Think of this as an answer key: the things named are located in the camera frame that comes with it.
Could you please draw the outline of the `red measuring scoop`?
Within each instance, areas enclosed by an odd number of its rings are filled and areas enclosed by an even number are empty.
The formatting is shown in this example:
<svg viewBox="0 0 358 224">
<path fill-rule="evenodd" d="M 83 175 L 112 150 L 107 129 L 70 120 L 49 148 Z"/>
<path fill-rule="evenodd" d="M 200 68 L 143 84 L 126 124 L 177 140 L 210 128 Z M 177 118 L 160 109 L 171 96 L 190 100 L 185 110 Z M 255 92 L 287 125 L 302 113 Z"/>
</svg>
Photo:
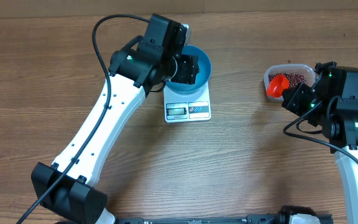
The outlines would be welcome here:
<svg viewBox="0 0 358 224">
<path fill-rule="evenodd" d="M 268 85 L 266 94 L 268 96 L 279 98 L 284 90 L 289 88 L 289 81 L 283 75 L 275 77 Z"/>
</svg>

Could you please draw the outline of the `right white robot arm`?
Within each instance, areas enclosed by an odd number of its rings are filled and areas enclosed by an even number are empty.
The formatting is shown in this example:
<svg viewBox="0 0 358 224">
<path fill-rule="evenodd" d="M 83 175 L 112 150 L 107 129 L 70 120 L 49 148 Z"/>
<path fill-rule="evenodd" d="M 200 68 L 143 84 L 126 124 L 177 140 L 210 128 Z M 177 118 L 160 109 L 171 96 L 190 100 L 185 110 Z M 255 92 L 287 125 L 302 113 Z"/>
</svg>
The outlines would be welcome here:
<svg viewBox="0 0 358 224">
<path fill-rule="evenodd" d="M 348 223 L 358 223 L 358 68 L 336 62 L 317 63 L 312 86 L 299 84 L 283 91 L 282 106 L 297 115 L 291 126 L 307 121 L 320 126 L 325 140 L 293 134 L 294 138 L 330 148 L 344 189 Z"/>
</svg>

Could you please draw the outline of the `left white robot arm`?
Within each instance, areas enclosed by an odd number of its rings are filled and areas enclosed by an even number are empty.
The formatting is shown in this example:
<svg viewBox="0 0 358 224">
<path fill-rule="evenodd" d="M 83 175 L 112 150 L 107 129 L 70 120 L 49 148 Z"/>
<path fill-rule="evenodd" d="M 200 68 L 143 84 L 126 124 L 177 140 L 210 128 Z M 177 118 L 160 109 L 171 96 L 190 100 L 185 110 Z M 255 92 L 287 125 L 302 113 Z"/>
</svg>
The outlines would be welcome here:
<svg viewBox="0 0 358 224">
<path fill-rule="evenodd" d="M 104 163 L 123 127 L 154 86 L 194 84 L 198 57 L 185 55 L 190 28 L 158 14 L 146 21 L 144 35 L 115 51 L 102 64 L 105 82 L 93 109 L 71 143 L 50 165 L 31 174 L 42 206 L 73 223 L 117 223 L 108 197 L 96 189 Z"/>
</svg>

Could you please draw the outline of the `teal blue bowl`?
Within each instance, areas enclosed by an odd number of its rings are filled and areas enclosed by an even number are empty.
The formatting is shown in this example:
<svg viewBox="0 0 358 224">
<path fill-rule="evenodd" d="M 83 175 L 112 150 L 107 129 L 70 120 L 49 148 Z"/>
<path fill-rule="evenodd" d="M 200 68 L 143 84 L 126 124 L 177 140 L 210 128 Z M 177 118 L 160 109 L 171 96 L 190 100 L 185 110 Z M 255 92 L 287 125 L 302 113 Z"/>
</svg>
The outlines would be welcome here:
<svg viewBox="0 0 358 224">
<path fill-rule="evenodd" d="M 182 83 L 167 82 L 166 87 L 175 93 L 189 95 L 200 90 L 211 76 L 212 65 L 208 55 L 194 45 L 185 45 L 182 50 L 183 55 L 198 56 L 198 67 L 200 72 L 196 75 L 195 84 L 188 85 Z"/>
</svg>

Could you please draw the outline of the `white digital kitchen scale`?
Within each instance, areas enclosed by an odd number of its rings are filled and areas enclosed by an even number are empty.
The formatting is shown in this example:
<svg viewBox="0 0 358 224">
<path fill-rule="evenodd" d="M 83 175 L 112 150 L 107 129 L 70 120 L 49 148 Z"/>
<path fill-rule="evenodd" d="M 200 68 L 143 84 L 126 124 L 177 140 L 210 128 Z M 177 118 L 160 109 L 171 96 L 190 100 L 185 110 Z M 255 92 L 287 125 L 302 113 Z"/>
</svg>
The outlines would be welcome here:
<svg viewBox="0 0 358 224">
<path fill-rule="evenodd" d="M 211 119 L 208 83 L 188 95 L 179 94 L 166 86 L 163 90 L 163 97 L 164 118 L 167 123 L 209 121 Z"/>
</svg>

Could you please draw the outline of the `red beans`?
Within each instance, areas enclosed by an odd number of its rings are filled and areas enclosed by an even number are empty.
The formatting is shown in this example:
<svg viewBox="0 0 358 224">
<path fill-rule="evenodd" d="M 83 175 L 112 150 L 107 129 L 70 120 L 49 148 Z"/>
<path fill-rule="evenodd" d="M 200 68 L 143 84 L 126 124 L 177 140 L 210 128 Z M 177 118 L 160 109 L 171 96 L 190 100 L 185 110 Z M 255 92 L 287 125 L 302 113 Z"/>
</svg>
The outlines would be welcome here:
<svg viewBox="0 0 358 224">
<path fill-rule="evenodd" d="M 299 83 L 306 84 L 306 78 L 304 75 L 298 73 L 275 73 L 268 75 L 268 82 L 270 83 L 275 77 L 283 75 L 289 81 L 289 87 L 296 87 Z"/>
</svg>

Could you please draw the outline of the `clear plastic bean container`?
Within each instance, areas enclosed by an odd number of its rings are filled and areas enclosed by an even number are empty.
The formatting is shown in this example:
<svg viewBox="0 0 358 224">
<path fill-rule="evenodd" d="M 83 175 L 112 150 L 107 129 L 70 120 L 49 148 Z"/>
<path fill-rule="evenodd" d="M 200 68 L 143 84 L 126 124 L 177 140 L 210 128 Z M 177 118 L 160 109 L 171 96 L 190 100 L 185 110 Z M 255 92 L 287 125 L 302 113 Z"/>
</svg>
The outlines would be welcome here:
<svg viewBox="0 0 358 224">
<path fill-rule="evenodd" d="M 299 83 L 304 83 L 308 86 L 312 86 L 313 83 L 316 81 L 316 74 L 309 65 L 300 63 L 274 65 L 265 72 L 265 90 L 268 90 L 268 87 L 272 80 L 280 75 L 283 75 L 288 80 L 290 88 L 297 86 L 297 84 Z"/>
</svg>

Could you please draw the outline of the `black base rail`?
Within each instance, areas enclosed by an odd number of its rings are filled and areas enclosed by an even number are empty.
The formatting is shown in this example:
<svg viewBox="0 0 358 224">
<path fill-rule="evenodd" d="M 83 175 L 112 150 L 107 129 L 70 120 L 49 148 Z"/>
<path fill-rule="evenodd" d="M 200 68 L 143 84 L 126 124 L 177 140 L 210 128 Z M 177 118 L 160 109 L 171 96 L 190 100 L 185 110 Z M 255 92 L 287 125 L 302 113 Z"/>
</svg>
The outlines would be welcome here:
<svg viewBox="0 0 358 224">
<path fill-rule="evenodd" d="M 98 220 L 90 223 L 112 224 L 333 224 L 331 214 L 318 215 L 310 207 L 284 205 L 277 213 L 249 214 L 245 217 L 212 218 L 118 218 L 104 211 Z"/>
</svg>

